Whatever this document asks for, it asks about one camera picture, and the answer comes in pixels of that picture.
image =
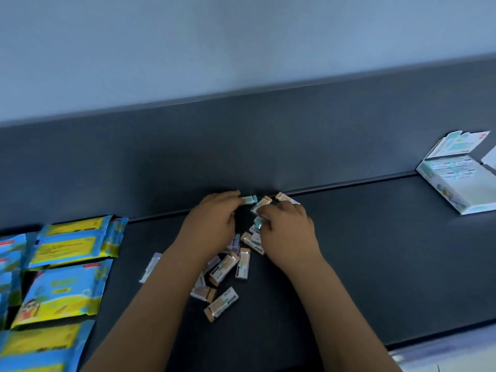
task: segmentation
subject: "hand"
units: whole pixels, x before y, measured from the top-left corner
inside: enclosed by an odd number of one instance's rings
[[[209,194],[184,219],[173,245],[206,264],[235,234],[234,211],[245,201],[239,191]]]
[[[323,260],[313,221],[303,206],[282,201],[262,206],[257,213],[269,219],[260,230],[263,249],[286,275],[307,262]]]

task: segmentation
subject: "white box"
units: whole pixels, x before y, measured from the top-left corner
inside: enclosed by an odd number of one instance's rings
[[[462,215],[496,210],[496,176],[468,155],[489,132],[451,132],[441,138],[417,167],[417,172],[429,182]],[[453,164],[446,163],[452,156]],[[494,167],[488,154],[482,161]],[[452,167],[455,175],[447,175]]]

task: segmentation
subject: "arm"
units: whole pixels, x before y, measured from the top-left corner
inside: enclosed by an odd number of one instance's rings
[[[320,253],[313,221],[301,205],[262,206],[261,229],[270,259],[288,276],[305,307],[327,371],[399,372]]]
[[[208,260],[234,237],[233,212],[243,203],[238,191],[211,194],[188,214],[83,372],[165,369],[189,293]]]

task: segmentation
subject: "pile of packets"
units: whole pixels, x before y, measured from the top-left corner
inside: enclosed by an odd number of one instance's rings
[[[4,330],[35,322],[94,315],[127,225],[106,217],[46,225],[37,234],[0,238],[0,372],[75,372],[94,320],[31,330]],[[25,296],[22,283],[35,275]]]
[[[205,314],[210,322],[214,322],[216,318],[218,318],[227,308],[232,306],[232,304],[239,299],[238,294],[232,287],[228,288],[222,295],[220,295],[217,299],[215,296],[217,295],[217,288],[219,287],[220,282],[222,282],[226,276],[229,274],[231,270],[236,268],[235,278],[237,279],[248,279],[248,271],[250,268],[250,255],[251,250],[248,248],[240,247],[239,242],[243,242],[245,245],[249,246],[255,252],[264,255],[264,247],[262,246],[260,240],[260,228],[262,227],[262,217],[258,216],[257,210],[259,207],[268,205],[272,202],[272,199],[265,196],[260,201],[258,201],[257,196],[248,196],[243,197],[245,200],[245,205],[253,205],[251,208],[251,212],[256,215],[254,224],[250,227],[249,232],[245,232],[242,235],[236,234],[234,239],[229,243],[226,249],[222,252],[224,254],[224,258],[220,259],[218,255],[216,255],[213,259],[211,259],[205,268],[205,270],[200,274],[198,279],[196,280],[195,286],[191,290],[191,296],[207,303],[210,305],[205,309]],[[293,200],[286,194],[279,192],[276,195],[276,200],[278,201],[290,201],[294,204],[300,204],[298,201]],[[160,259],[161,254],[155,253],[152,260],[148,264],[146,268],[145,274],[143,278],[141,278],[140,282],[145,282],[150,273],[153,271],[153,268],[157,264]],[[209,287],[205,281],[205,275],[208,276],[208,281],[214,286]]]

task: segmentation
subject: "forearm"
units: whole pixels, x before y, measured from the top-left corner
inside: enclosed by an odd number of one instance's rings
[[[288,277],[310,319],[326,370],[400,371],[323,258],[300,264]]]
[[[204,261],[171,245],[112,331],[83,368],[99,371],[163,371],[183,309]]]

